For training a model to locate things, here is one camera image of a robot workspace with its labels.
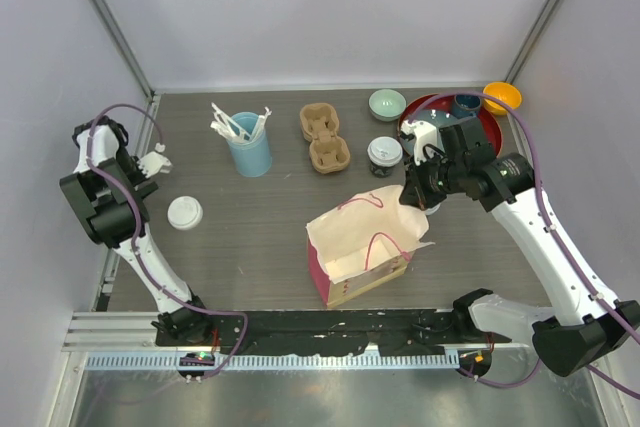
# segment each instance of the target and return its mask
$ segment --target green bowl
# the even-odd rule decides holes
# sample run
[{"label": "green bowl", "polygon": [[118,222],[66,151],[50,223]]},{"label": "green bowl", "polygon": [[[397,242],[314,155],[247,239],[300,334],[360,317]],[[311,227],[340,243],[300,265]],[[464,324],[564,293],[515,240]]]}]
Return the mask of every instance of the green bowl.
[{"label": "green bowl", "polygon": [[400,92],[391,89],[376,90],[369,97],[369,110],[378,120],[392,122],[407,108],[407,100]]}]

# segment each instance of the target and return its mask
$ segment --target lid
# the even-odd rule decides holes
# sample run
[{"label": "lid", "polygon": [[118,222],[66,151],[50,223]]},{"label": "lid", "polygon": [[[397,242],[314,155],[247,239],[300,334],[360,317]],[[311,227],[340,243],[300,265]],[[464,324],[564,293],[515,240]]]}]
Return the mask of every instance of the lid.
[{"label": "lid", "polygon": [[202,206],[193,197],[178,197],[167,212],[169,223],[178,230],[190,230],[202,220]]},{"label": "lid", "polygon": [[402,146],[392,137],[377,137],[367,148],[371,162],[381,167],[393,167],[402,160]]}]

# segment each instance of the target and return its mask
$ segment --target cable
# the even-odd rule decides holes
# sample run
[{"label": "cable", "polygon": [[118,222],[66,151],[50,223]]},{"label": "cable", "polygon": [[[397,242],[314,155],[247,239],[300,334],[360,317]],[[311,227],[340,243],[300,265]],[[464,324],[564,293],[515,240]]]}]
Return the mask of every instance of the cable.
[{"label": "cable", "polygon": [[376,203],[373,200],[363,199],[362,197],[354,197],[353,199],[349,199],[349,200],[346,200],[343,203],[341,203],[338,206],[338,210],[342,209],[342,207],[344,207],[345,205],[350,204],[351,202],[356,202],[358,200],[364,200],[365,202],[369,202],[371,205],[373,205],[374,207],[377,207],[379,209],[382,209],[384,207],[384,204],[382,203],[382,199],[380,197],[376,197],[371,192],[369,192],[369,197],[371,197],[372,199],[377,200],[378,202]]},{"label": "cable", "polygon": [[426,147],[429,147],[431,150],[433,150],[434,152],[436,152],[437,154],[439,154],[441,157],[446,157],[446,155],[445,155],[444,151],[443,151],[442,149],[440,149],[439,147],[436,147],[436,146],[435,146],[435,145],[433,145],[433,144],[425,144],[425,146],[423,147],[423,149],[424,149],[424,148],[426,148]]},{"label": "cable", "polygon": [[596,374],[598,377],[600,377],[605,382],[608,382],[609,384],[613,385],[620,392],[624,392],[628,396],[633,397],[636,400],[640,400],[640,394],[639,393],[634,392],[633,390],[629,389],[628,387],[625,387],[624,385],[622,385],[620,382],[617,382],[617,381],[613,380],[611,377],[609,377],[604,372],[599,371],[598,369],[596,369],[592,365],[587,365],[587,369],[590,370],[591,372],[593,372],[594,374]]},{"label": "cable", "polygon": [[149,113],[147,113],[146,111],[144,111],[140,107],[136,107],[135,105],[131,105],[131,104],[114,104],[114,105],[111,105],[111,106],[107,107],[106,109],[104,109],[102,112],[100,112],[98,114],[98,116],[95,119],[93,119],[93,121],[91,122],[91,127],[89,129],[89,138],[87,140],[87,165],[89,166],[89,169],[92,172],[95,172],[96,174],[98,174],[100,177],[102,177],[105,180],[107,180],[108,182],[110,182],[114,187],[116,187],[120,192],[122,192],[122,195],[124,195],[124,197],[127,199],[127,203],[129,204],[129,207],[131,208],[131,211],[133,212],[133,217],[135,219],[135,230],[133,232],[133,236],[131,237],[131,249],[133,250],[133,255],[134,255],[138,265],[140,266],[140,270],[142,270],[142,273],[149,280],[151,285],[153,285],[156,289],[161,291],[168,298],[170,298],[171,300],[176,302],[178,305],[181,305],[182,307],[184,307],[186,309],[189,309],[189,310],[192,310],[193,312],[197,312],[199,314],[204,314],[204,315],[222,316],[222,317],[242,317],[242,319],[243,319],[242,330],[240,331],[240,335],[238,336],[238,339],[237,339],[235,345],[233,346],[233,348],[231,349],[231,351],[229,352],[227,357],[224,359],[224,361],[222,361],[220,363],[220,365],[218,365],[215,369],[205,373],[205,375],[203,376],[203,379],[208,379],[210,377],[213,377],[214,375],[217,375],[229,363],[231,358],[236,354],[236,352],[240,348],[240,345],[242,344],[242,341],[244,340],[244,337],[245,337],[245,335],[247,333],[247,327],[248,327],[249,319],[247,317],[247,314],[244,313],[244,312],[229,312],[229,311],[224,311],[224,310],[208,310],[208,309],[202,309],[200,307],[196,307],[194,305],[188,304],[187,302],[183,301],[182,299],[180,299],[179,297],[174,295],[172,292],[166,290],[164,288],[164,286],[160,285],[158,283],[158,281],[153,278],[153,276],[149,272],[149,269],[147,269],[147,266],[145,265],[144,260],[142,259],[142,256],[140,255],[140,249],[138,248],[137,243],[136,243],[138,238],[140,237],[140,233],[142,232],[142,216],[140,214],[140,209],[138,209],[138,206],[136,204],[135,199],[133,198],[133,196],[131,195],[129,190],[124,185],[122,185],[122,183],[118,179],[116,179],[112,175],[108,174],[104,170],[101,170],[98,167],[96,167],[93,164],[93,160],[92,160],[93,136],[94,136],[96,128],[98,126],[98,122],[108,112],[110,112],[113,109],[119,108],[119,107],[126,107],[126,108],[129,108],[129,109],[133,109],[133,110],[135,110],[137,112],[140,112],[145,117],[149,118],[153,122],[153,125],[158,130],[158,136],[160,138],[160,143],[162,143],[162,144],[164,143],[164,136],[163,136],[162,131],[160,129],[160,126],[158,125],[156,120]]},{"label": "cable", "polygon": [[489,353],[493,354],[493,351],[496,348],[496,342],[493,340],[493,333],[487,334],[487,343],[489,344]]},{"label": "cable", "polygon": [[533,370],[529,373],[529,375],[527,375],[524,379],[519,380],[518,382],[513,382],[511,384],[504,384],[502,382],[483,379],[482,377],[477,377],[473,375],[473,364],[471,365],[471,370],[465,370],[462,367],[460,367],[458,369],[458,372],[462,373],[463,375],[466,375],[467,377],[475,380],[476,382],[480,382],[483,385],[488,385],[489,387],[495,387],[496,389],[514,389],[516,387],[520,387],[526,384],[531,379],[533,379],[536,376],[536,374],[540,372],[541,368],[542,368],[542,361],[538,359],[538,361],[536,362],[536,365],[533,367]]},{"label": "cable", "polygon": [[386,237],[387,239],[389,239],[391,243],[393,243],[393,246],[396,249],[398,249],[398,252],[400,252],[400,255],[402,255],[402,258],[404,260],[406,260],[407,262],[411,260],[411,256],[409,255],[409,252],[402,250],[402,247],[398,245],[398,243],[393,239],[393,237],[391,237],[389,234],[385,232],[376,232],[371,236],[371,240],[369,241],[369,247],[367,248],[367,258],[364,261],[365,272],[369,270],[369,256],[371,255],[371,247],[373,247],[373,241],[376,240],[376,237],[379,235],[382,235],[383,237]]},{"label": "cable", "polygon": [[[491,100],[492,102],[495,102],[496,104],[498,104],[500,107],[504,108],[509,113],[509,115],[511,115],[516,120],[516,122],[518,122],[518,125],[520,125],[520,128],[522,129],[522,132],[524,133],[524,136],[527,140],[527,144],[529,145],[529,152],[531,153],[531,159],[533,161],[533,168],[535,171],[534,182],[535,182],[536,202],[538,204],[538,208],[540,209],[540,213],[542,214],[542,219],[544,220],[544,223],[549,230],[549,233],[551,234],[553,239],[556,241],[556,244],[558,244],[558,247],[566,257],[567,261],[575,271],[578,278],[582,281],[584,286],[587,288],[589,293],[594,297],[594,299],[598,302],[598,304],[609,315],[611,315],[611,317],[613,317],[616,320],[616,322],[618,322],[618,324],[620,324],[620,326],[625,331],[629,333],[629,335],[633,338],[633,340],[635,340],[636,343],[640,345],[640,334],[636,332],[636,330],[631,326],[631,324],[629,324],[620,314],[618,314],[615,311],[615,309],[613,309],[604,299],[600,298],[600,296],[598,295],[599,294],[598,289],[595,288],[595,286],[591,283],[587,275],[582,271],[580,264],[578,264],[578,261],[573,256],[573,254],[571,253],[567,245],[564,243],[564,240],[562,239],[562,237],[560,237],[560,234],[552,227],[553,221],[551,220],[551,216],[547,211],[547,207],[544,205],[544,199],[542,196],[542,179],[541,179],[540,170],[539,170],[540,157],[538,156],[538,149],[536,148],[535,142],[533,141],[533,134],[531,133],[531,130],[527,126],[524,119],[520,117],[520,114],[518,114],[515,109],[513,109],[506,102],[503,102],[502,100],[497,99],[491,95],[485,94],[484,92],[475,92],[472,90],[471,91],[465,90],[461,92],[447,92],[445,94],[434,95],[433,97],[427,99],[422,104],[420,104],[418,108],[415,110],[415,112],[409,117],[409,119],[414,120],[418,112],[420,112],[422,109],[432,104],[433,102],[436,102],[440,99],[451,97],[454,95],[472,95],[476,97],[481,97],[483,99]],[[609,382],[609,380],[607,379],[610,379],[610,378],[609,377],[605,378],[605,377],[606,376],[602,378],[607,382]],[[615,382],[613,379],[610,379],[610,380],[612,382],[609,382],[609,383],[614,387],[618,388],[618,386],[621,386],[621,384]]]}]

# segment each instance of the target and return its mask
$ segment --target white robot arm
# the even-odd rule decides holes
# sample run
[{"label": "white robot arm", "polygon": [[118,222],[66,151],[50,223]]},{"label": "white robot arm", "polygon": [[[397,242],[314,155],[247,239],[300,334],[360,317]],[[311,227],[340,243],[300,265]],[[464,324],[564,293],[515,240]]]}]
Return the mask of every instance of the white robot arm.
[{"label": "white robot arm", "polygon": [[471,328],[531,345],[545,365],[561,376],[618,348],[628,334],[599,301],[634,328],[640,325],[640,307],[636,301],[620,302],[594,273],[543,192],[555,232],[598,291],[597,298],[590,295],[543,222],[528,161],[519,154],[497,158],[476,118],[440,129],[444,151],[436,146],[433,129],[411,124],[405,121],[401,129],[405,138],[415,137],[416,149],[405,165],[400,203],[426,210],[453,193],[480,201],[520,247],[551,302],[551,308],[531,307],[481,289],[456,301],[458,308],[462,305],[467,310]]},{"label": "white robot arm", "polygon": [[[208,339],[211,319],[184,308],[154,287],[134,256],[132,237],[135,219],[123,194],[87,165],[87,139],[90,124],[75,129],[73,140],[80,149],[78,165],[72,175],[60,180],[60,187],[78,220],[96,244],[104,244],[129,263],[152,293],[161,313],[154,325],[176,343],[200,343]],[[143,221],[136,247],[147,270],[164,289],[179,300],[204,308],[189,286],[171,269],[156,246],[149,230],[149,215],[143,199],[157,189],[151,178],[171,170],[171,162],[157,145],[141,159],[127,152],[128,134],[124,127],[103,117],[93,135],[92,163],[122,183],[132,194]]]}]

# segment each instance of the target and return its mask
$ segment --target red tray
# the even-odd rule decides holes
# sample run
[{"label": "red tray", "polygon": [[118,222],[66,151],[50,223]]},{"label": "red tray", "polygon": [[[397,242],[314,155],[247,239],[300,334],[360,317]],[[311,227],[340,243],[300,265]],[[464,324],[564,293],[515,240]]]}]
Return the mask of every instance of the red tray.
[{"label": "red tray", "polygon": [[[413,114],[416,111],[416,109],[420,107],[420,105],[425,100],[430,99],[434,95],[438,95],[438,94],[430,94],[430,95],[425,95],[424,97],[420,97],[419,99],[416,99],[413,102],[411,102],[407,106],[407,108],[404,109],[404,112],[398,119],[398,132],[397,132],[398,136],[400,135],[400,127],[402,126],[402,122],[404,122],[407,117]],[[442,110],[444,112],[450,112],[452,101],[453,101],[453,97],[445,97],[443,99],[436,100],[433,104],[429,104],[427,109],[435,109],[435,110]],[[493,118],[493,115],[487,112],[484,107],[480,109],[480,112],[478,113],[478,119],[480,119],[480,122],[482,122],[482,127],[484,127],[484,131],[487,134],[487,139],[489,139],[489,142],[493,144],[493,148],[496,151],[496,155],[500,155],[500,151],[502,150],[502,130],[500,130],[498,121],[496,121],[496,119]]]}]

